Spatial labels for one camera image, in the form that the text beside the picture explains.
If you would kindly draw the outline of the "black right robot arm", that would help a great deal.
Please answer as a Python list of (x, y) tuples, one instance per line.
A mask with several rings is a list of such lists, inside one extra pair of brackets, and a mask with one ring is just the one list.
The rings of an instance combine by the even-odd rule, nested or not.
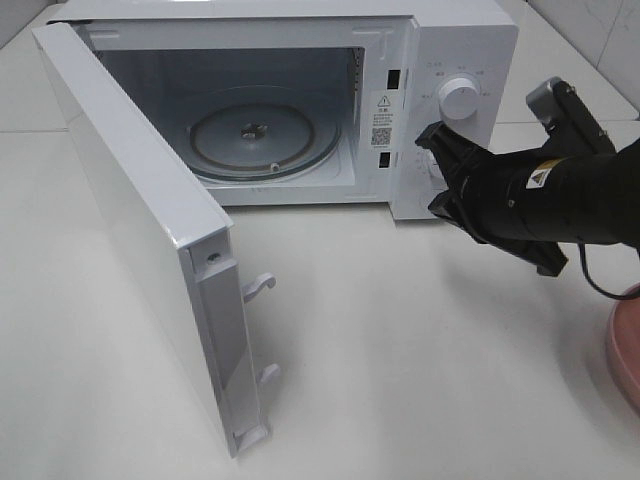
[(639, 246), (639, 144), (600, 150), (557, 129), (539, 148), (496, 154), (442, 122), (416, 140), (447, 185), (436, 217), (557, 276), (561, 243)]

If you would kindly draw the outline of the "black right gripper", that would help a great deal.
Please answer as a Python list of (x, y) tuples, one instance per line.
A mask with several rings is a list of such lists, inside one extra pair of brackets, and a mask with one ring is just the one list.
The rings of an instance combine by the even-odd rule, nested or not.
[(556, 277), (567, 257), (554, 241), (544, 241), (525, 228), (516, 209), (521, 167), (514, 160), (474, 144), (438, 121), (426, 127), (415, 144), (434, 153), (447, 190), (428, 205), (437, 218), (462, 229), (476, 242), (498, 248), (533, 265), (537, 273)]

